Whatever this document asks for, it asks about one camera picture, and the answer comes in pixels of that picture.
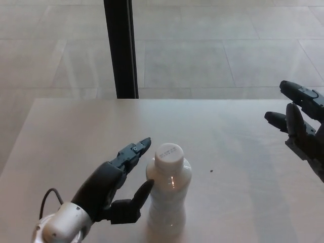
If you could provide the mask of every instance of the floor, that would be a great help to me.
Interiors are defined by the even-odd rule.
[[[324,0],[133,0],[140,98],[324,92]],[[0,172],[34,98],[115,98],[103,0],[0,0]]]

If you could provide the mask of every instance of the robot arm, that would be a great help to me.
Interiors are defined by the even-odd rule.
[[[111,224],[135,223],[140,209],[154,185],[146,181],[133,199],[112,200],[127,174],[137,165],[139,158],[151,145],[150,138],[122,149],[111,162],[105,162],[85,181],[71,202],[61,205],[58,212],[40,219],[36,225],[34,243],[79,243],[95,222],[103,219]]]
[[[293,102],[286,107],[286,114],[267,112],[265,118],[281,132],[288,133],[285,144],[302,160],[307,160],[313,171],[324,182],[324,97],[289,81],[280,83],[281,92]],[[298,108],[310,118],[321,123],[318,131],[304,121]]]

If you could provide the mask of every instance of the white table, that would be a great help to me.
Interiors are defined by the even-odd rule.
[[[193,178],[185,231],[169,242],[324,242],[324,185],[263,118],[286,103],[38,99],[0,177],[0,242],[29,242],[47,189],[71,200],[98,165],[145,137],[152,146],[115,199],[132,198],[159,145],[179,144]],[[147,229],[148,206],[136,224],[95,224],[84,242],[163,242]],[[45,214],[57,208],[51,195]]]

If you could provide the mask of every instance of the black cable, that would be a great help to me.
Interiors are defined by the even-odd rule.
[[[59,200],[61,205],[64,203],[61,196],[60,196],[60,194],[59,194],[59,192],[55,188],[49,189],[45,193],[43,201],[42,201],[42,205],[40,206],[39,219],[41,219],[43,217],[44,205],[45,205],[46,199],[47,199],[48,195],[51,193],[51,191],[55,192],[55,194],[57,196],[57,199]]]

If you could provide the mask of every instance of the water bottle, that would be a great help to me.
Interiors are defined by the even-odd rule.
[[[161,145],[146,167],[146,178],[154,179],[148,225],[163,235],[179,234],[186,222],[184,201],[191,181],[191,166],[181,147]]]

